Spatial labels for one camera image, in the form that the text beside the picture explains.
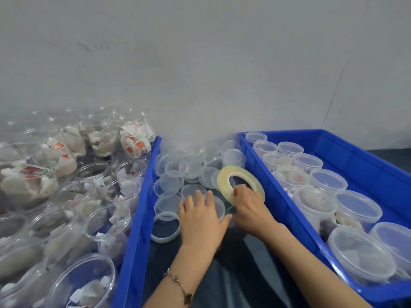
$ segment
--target left hand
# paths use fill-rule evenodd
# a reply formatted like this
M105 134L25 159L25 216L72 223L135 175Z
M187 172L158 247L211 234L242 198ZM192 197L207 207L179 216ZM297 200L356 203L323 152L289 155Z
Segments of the left hand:
M207 192L207 201L200 191L196 191L196 206L193 199L188 196L185 205L182 201L178 206L180 219L182 248L188 248L193 252L201 252L203 255L214 256L217 248L223 240L232 215L228 214L219 221L214 206L213 192Z

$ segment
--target hand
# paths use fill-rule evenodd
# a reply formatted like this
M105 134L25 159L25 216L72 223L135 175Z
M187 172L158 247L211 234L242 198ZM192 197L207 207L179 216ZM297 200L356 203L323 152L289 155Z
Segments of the hand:
M233 216L228 214L220 222L215 211L213 192L207 192L207 202L204 204L203 195L198 190L196 206L193 205L191 196L188 196L185 205L180 202L178 215L182 237L181 247L213 258Z
M264 234L279 223L265 206L261 195L245 185L234 187L235 224L245 232L264 241Z

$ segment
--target blue bin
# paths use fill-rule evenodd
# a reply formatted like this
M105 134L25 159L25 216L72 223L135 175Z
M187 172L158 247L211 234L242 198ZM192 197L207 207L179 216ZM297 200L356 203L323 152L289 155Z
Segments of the blue bin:
M343 176L348 182L347 189L360 192L377 202L383 210L380 221L395 222L411 228L411 175L407 172L326 130L262 133L275 144L288 141L301 145L304 152L323 160L323 168ZM260 160L246 141L245 134L238 135L246 158L245 169L263 185L265 204L278 222L285 224L311 253L372 305L385 305L411 296L411 281L368 287L358 285Z
M126 254L121 267L116 294L111 304L114 308L140 307L151 231L154 222L154 204L157 196L153 185L157 177L154 173L155 159L160 151L161 137L157 136L152 148L151 160L141 186L140 198L133 219Z

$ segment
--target right hand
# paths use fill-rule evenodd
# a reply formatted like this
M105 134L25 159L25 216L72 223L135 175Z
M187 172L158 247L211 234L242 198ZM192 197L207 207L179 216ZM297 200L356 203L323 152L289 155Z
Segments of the right hand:
M265 206L260 193L245 185L234 187L234 206L237 209L235 224L262 241L264 234L279 224Z

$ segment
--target rose gold bracelet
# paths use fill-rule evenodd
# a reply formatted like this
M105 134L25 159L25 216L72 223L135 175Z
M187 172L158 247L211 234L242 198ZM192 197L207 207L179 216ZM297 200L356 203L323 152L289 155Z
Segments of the rose gold bracelet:
M176 275L173 275L173 274L170 272L170 268L168 268L168 269L167 269L167 272L164 274L165 277L167 277L168 275L171 277L171 279L173 280L173 282L175 282L175 283L178 284L178 286L179 286L180 289L182 290L182 292L183 292L183 294L184 294L184 305L190 305L190 304L191 304L191 300L192 300L192 298L193 298L193 295L186 293L186 291L182 288L181 282L180 282L180 280L178 279L178 277L177 277Z

